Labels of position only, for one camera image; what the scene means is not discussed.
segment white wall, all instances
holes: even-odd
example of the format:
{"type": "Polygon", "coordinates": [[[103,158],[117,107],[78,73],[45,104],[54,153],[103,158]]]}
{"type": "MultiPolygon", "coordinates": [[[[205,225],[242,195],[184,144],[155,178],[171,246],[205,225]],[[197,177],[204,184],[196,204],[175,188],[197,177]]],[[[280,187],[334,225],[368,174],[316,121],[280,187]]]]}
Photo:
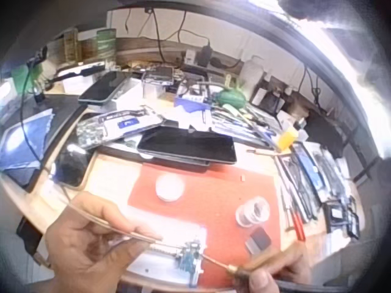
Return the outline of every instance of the white wall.
{"type": "MultiPolygon", "coordinates": [[[[183,18],[182,11],[155,9],[155,12],[161,39],[168,37],[179,29],[183,18]]],[[[140,28],[148,17],[144,9],[132,9],[127,22],[129,28],[128,34],[125,29],[125,21],[128,13],[129,9],[108,12],[108,27],[117,29],[118,38],[137,37],[140,28]]],[[[260,56],[265,61],[264,68],[266,71],[271,70],[273,76],[293,87],[299,86],[304,73],[303,63],[267,39],[226,21],[189,12],[187,13],[183,28],[208,37],[211,40],[213,50],[230,57],[240,58],[246,61],[252,55],[260,56]]],[[[150,18],[144,27],[141,36],[156,38],[153,17],[150,18]]],[[[177,36],[174,36],[171,40],[177,42],[177,36]]],[[[186,32],[181,33],[181,41],[194,46],[205,46],[207,43],[204,39],[186,32]]],[[[316,75],[313,72],[311,74],[315,86],[316,75]]],[[[328,110],[331,107],[334,93],[322,80],[319,80],[319,88],[321,88],[320,104],[328,110]]],[[[308,76],[304,80],[301,93],[307,99],[313,101],[308,76]]]]}

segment cable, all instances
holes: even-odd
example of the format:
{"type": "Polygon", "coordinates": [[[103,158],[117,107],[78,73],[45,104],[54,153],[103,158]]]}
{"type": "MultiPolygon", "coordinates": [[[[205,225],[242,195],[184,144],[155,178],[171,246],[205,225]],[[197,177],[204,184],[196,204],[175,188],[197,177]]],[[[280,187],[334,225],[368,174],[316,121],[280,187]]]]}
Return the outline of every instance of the cable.
{"type": "MultiPolygon", "coordinates": [[[[168,39],[172,38],[175,34],[178,33],[178,31],[173,32],[168,38],[165,38],[163,41],[167,41],[168,39]]],[[[181,29],[181,31],[182,32],[188,32],[189,34],[195,35],[195,36],[197,36],[199,38],[204,38],[205,40],[208,41],[208,45],[210,45],[210,39],[208,37],[204,36],[204,35],[196,34],[195,32],[189,31],[187,29],[181,29]]]]}
{"type": "Polygon", "coordinates": [[[129,9],[129,13],[128,13],[128,16],[125,20],[125,29],[126,29],[126,33],[129,34],[129,28],[128,28],[128,20],[129,20],[129,17],[130,17],[130,13],[132,12],[131,9],[129,9]]]}
{"type": "Polygon", "coordinates": [[[152,16],[152,13],[149,14],[147,19],[144,21],[144,24],[141,26],[141,29],[140,29],[139,33],[137,34],[137,38],[139,38],[141,36],[141,33],[144,30],[144,27],[147,25],[148,20],[151,18],[151,16],[152,16]]]}
{"type": "Polygon", "coordinates": [[[305,75],[308,75],[309,78],[310,78],[310,83],[311,83],[311,93],[314,97],[314,103],[315,105],[318,107],[319,111],[322,113],[322,114],[326,114],[327,111],[324,110],[322,108],[322,106],[320,105],[320,102],[319,102],[319,96],[322,92],[322,90],[318,87],[318,83],[319,83],[319,76],[316,76],[316,81],[315,81],[315,87],[313,86],[313,79],[312,79],[312,76],[307,68],[306,65],[304,65],[304,74],[303,74],[303,77],[301,79],[301,82],[300,82],[300,85],[299,85],[299,88],[298,88],[298,93],[300,93],[300,90],[301,90],[301,86],[303,85],[303,82],[304,82],[304,79],[305,79],[305,75]]]}
{"type": "Polygon", "coordinates": [[[156,18],[156,13],[155,13],[155,10],[152,9],[152,14],[153,14],[153,18],[155,19],[155,26],[156,26],[156,34],[158,36],[158,47],[159,47],[159,53],[160,53],[160,57],[161,57],[161,60],[163,61],[163,63],[167,63],[164,56],[163,56],[163,52],[162,52],[162,49],[161,49],[161,40],[160,40],[160,34],[159,34],[159,25],[158,25],[158,20],[156,18]]]}
{"type": "Polygon", "coordinates": [[[307,66],[304,65],[304,73],[303,73],[303,77],[301,78],[301,82],[300,82],[300,85],[299,85],[298,93],[300,93],[301,86],[303,85],[303,82],[304,82],[305,74],[306,74],[306,73],[307,73],[307,66]]]}
{"type": "Polygon", "coordinates": [[[210,65],[212,65],[213,67],[216,67],[218,69],[232,69],[232,68],[235,68],[236,66],[238,66],[240,62],[241,62],[241,59],[238,59],[238,61],[236,61],[236,63],[234,65],[228,66],[226,64],[223,64],[221,62],[221,60],[217,57],[212,57],[210,59],[210,65]]]}
{"type": "Polygon", "coordinates": [[[183,14],[183,19],[182,19],[181,25],[180,25],[179,30],[178,30],[178,42],[179,43],[181,42],[180,34],[181,34],[181,30],[183,28],[183,25],[185,24],[186,14],[187,14],[187,11],[185,11],[184,14],[183,14]]]}
{"type": "MultiPolygon", "coordinates": [[[[30,78],[30,74],[31,74],[31,70],[32,68],[34,67],[34,61],[32,61],[28,66],[28,69],[27,69],[27,75],[26,75],[26,80],[24,81],[24,84],[23,84],[23,89],[22,89],[22,96],[21,96],[21,99],[20,99],[20,111],[19,111],[19,117],[20,117],[20,127],[22,129],[22,132],[23,132],[23,136],[24,136],[24,141],[26,142],[26,145],[29,147],[29,149],[31,150],[31,153],[32,155],[35,157],[35,159],[40,163],[40,166],[42,166],[42,170],[45,170],[46,172],[48,172],[48,174],[50,175],[51,172],[48,168],[46,168],[43,164],[42,164],[42,161],[40,160],[40,158],[38,157],[37,153],[35,152],[35,150],[33,149],[33,147],[31,146],[30,144],[30,141],[29,141],[29,138],[27,137],[27,133],[26,133],[26,130],[24,129],[24,118],[23,118],[23,108],[24,108],[24,97],[26,96],[26,87],[27,87],[27,82],[30,78]]],[[[59,183],[58,181],[54,180],[54,178],[52,178],[53,181],[58,184],[60,186],[60,188],[62,189],[64,195],[66,196],[66,198],[68,199],[68,201],[71,200],[67,190],[65,189],[65,187],[59,183]]]]}

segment black smartphone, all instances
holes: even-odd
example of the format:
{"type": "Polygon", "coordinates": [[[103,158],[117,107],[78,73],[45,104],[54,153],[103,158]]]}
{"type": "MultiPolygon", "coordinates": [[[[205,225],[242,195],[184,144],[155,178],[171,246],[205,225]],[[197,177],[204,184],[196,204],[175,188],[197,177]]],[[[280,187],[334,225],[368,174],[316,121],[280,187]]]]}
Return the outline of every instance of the black smartphone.
{"type": "Polygon", "coordinates": [[[159,126],[146,131],[137,146],[141,153],[159,153],[223,164],[236,163],[233,140],[212,132],[159,126]]]}
{"type": "MultiPolygon", "coordinates": [[[[92,118],[97,113],[86,113],[79,121],[92,118]]],[[[63,145],[59,155],[54,161],[53,178],[72,189],[83,188],[83,182],[88,174],[89,166],[95,157],[95,149],[84,150],[77,146],[78,136],[76,127],[63,145]]]]}
{"type": "Polygon", "coordinates": [[[114,97],[131,73],[111,71],[91,85],[80,97],[79,103],[102,106],[114,97]]]}

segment green container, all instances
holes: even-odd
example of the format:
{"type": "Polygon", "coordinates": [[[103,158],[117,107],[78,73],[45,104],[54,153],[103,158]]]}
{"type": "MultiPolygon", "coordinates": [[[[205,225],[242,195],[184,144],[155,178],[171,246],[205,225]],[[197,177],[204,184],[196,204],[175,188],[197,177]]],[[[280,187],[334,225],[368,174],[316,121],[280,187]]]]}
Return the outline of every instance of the green container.
{"type": "Polygon", "coordinates": [[[97,32],[97,48],[99,59],[115,59],[116,29],[103,29],[97,32]]]}
{"type": "MultiPolygon", "coordinates": [[[[13,83],[15,84],[16,92],[21,95],[23,91],[23,85],[26,81],[26,76],[28,73],[27,65],[22,65],[11,71],[11,76],[13,78],[13,83]]],[[[30,78],[27,81],[26,92],[32,89],[33,81],[38,78],[38,76],[42,73],[42,66],[39,64],[35,66],[30,73],[30,78]]]]}

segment hand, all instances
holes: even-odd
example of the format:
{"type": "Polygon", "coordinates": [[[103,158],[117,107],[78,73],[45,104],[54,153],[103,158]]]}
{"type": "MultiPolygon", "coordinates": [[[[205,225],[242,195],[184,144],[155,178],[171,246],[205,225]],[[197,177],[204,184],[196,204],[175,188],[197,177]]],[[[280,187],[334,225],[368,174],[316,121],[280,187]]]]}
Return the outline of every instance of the hand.
{"type": "Polygon", "coordinates": [[[273,277],[300,284],[310,283],[310,266],[307,249],[302,242],[295,242],[287,250],[268,258],[249,280],[251,293],[278,293],[273,277]]]}
{"type": "MultiPolygon", "coordinates": [[[[82,192],[71,203],[118,230],[159,239],[149,227],[129,222],[110,201],[82,192]]],[[[45,234],[55,273],[52,292],[114,293],[126,268],[148,248],[148,243],[130,239],[110,250],[108,241],[116,236],[66,207],[45,234]]]]}

